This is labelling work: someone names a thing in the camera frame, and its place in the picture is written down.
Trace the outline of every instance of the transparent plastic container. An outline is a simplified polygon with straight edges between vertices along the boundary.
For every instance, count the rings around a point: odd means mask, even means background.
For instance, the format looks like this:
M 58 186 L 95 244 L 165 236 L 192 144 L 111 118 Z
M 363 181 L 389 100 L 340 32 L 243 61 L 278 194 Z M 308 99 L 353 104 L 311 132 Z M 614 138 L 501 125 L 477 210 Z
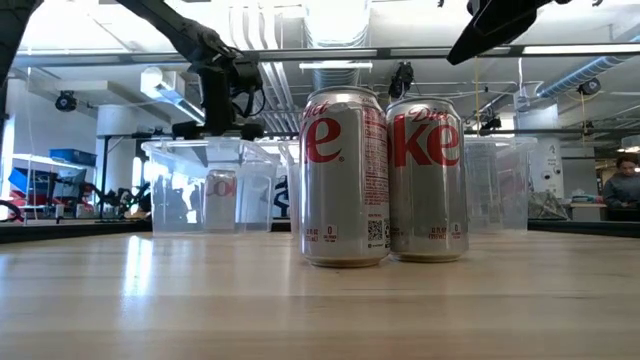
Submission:
M 470 232 L 527 230 L 535 138 L 465 138 Z
M 271 230 L 278 161 L 229 138 L 155 141 L 149 156 L 154 235 Z
M 300 233 L 300 161 L 292 154 L 292 146 L 298 146 L 294 142 L 281 142 L 278 149 L 287 166 L 287 181 L 289 185 L 289 218 L 291 219 L 291 233 L 294 236 Z

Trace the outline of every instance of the camera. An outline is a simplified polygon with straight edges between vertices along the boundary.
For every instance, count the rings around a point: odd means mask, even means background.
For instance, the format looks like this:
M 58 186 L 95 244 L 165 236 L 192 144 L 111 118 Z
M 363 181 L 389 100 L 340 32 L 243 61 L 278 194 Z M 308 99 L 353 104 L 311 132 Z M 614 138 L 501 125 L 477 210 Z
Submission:
M 56 99 L 56 109 L 62 112 L 71 112 L 78 107 L 78 99 L 73 97 L 73 91 L 60 91 L 60 96 Z

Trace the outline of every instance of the can lid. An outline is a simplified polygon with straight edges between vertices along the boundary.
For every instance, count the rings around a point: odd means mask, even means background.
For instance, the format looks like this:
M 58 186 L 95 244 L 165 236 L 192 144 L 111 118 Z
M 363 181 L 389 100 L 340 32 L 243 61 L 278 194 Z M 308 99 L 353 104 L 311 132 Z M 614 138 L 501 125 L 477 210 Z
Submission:
M 309 96 L 307 97 L 307 101 L 309 101 L 309 99 L 311 99 L 312 97 L 318 95 L 318 94 L 322 94 L 325 92 L 329 92 L 329 91 L 359 91 L 362 93 L 365 93 L 369 96 L 373 96 L 376 99 L 378 98 L 378 94 L 376 94 L 375 92 L 366 89 L 366 88 L 361 88 L 361 87 L 357 87 L 357 86 L 329 86 L 326 87 L 324 89 L 320 89 L 320 90 L 316 90 L 314 92 L 312 92 L 311 94 L 309 94 Z
M 396 105 L 401 105 L 401 104 L 406 104 L 406 103 L 411 103 L 411 102 L 420 102 L 420 101 L 440 101 L 440 102 L 444 102 L 444 103 L 447 103 L 447 104 L 453 106 L 453 101 L 451 101 L 449 99 L 438 98 L 438 97 L 433 97 L 433 96 L 418 96 L 418 97 L 412 97 L 412 98 L 407 98 L 407 99 L 402 99 L 400 101 L 396 101 L 393 104 L 389 105 L 387 107 L 387 110 L 393 108 Z

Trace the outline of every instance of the diet coke can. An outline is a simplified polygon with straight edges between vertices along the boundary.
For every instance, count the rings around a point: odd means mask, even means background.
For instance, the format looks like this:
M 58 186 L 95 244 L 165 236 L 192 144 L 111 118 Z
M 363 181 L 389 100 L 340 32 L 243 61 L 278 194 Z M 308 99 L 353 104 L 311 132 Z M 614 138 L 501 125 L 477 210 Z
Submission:
M 375 93 L 316 91 L 300 129 L 302 254 L 318 266 L 376 265 L 391 240 L 387 129 Z
M 204 183 L 202 216 L 209 232 L 233 231 L 236 225 L 238 179 L 231 170 L 211 170 Z
M 469 248 L 464 131 L 453 103 L 412 98 L 387 110 L 391 252 L 402 261 L 453 261 Z

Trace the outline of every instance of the wooden table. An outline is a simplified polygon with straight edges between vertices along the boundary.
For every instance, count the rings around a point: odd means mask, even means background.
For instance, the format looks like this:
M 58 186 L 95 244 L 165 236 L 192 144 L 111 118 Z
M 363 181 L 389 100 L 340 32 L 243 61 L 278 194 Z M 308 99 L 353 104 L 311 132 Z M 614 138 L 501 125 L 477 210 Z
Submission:
M 314 268 L 289 235 L 0 246 L 0 359 L 640 359 L 640 241 L 474 236 Z

